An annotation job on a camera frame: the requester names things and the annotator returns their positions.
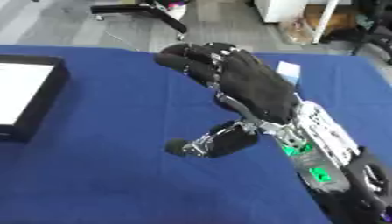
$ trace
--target gray floor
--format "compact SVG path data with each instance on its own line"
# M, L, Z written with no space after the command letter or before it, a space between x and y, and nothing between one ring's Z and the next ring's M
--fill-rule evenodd
M186 42L220 41L255 53L348 54L347 43L287 45L274 25L261 22L256 10L244 0L195 0L182 21L190 29ZM102 46L157 52L178 43L176 32L163 22L144 15L107 15L98 22L89 14L94 0L0 0L0 45ZM360 55L368 57L392 84L392 66L384 52L367 45Z

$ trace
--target blue table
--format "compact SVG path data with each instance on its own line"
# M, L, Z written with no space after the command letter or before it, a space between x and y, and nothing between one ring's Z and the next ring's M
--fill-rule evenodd
M72 79L28 143L0 143L0 223L328 223L270 137L216 159L174 157L237 115L209 89L116 49L0 46L60 56ZM392 89L362 58L260 54L302 66L301 94L392 165Z

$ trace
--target small white object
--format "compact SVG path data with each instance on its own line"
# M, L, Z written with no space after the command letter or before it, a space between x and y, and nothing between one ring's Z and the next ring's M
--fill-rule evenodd
M0 63L0 124L13 125L54 66Z
M282 75L287 81L296 85L301 74L301 66L297 64L280 61L276 72Z

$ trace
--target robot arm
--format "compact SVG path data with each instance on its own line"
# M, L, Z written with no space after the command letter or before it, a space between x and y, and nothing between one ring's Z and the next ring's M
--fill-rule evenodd
M155 60L213 88L217 104L241 116L194 141L171 140L168 152L216 158L254 144L257 134L268 134L333 223L392 223L389 169L259 59L233 45L212 43L174 45Z

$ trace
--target caster wheel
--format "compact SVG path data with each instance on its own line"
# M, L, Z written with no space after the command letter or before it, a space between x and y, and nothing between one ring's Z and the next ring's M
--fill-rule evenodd
M101 16L101 15L96 15L95 16L95 20L96 21L103 21L103 20L105 20L105 18L103 16Z
M183 33L179 33L179 34L177 34L177 40L178 41L182 41L182 40L184 40L184 38L186 37L186 35L185 34L183 34Z

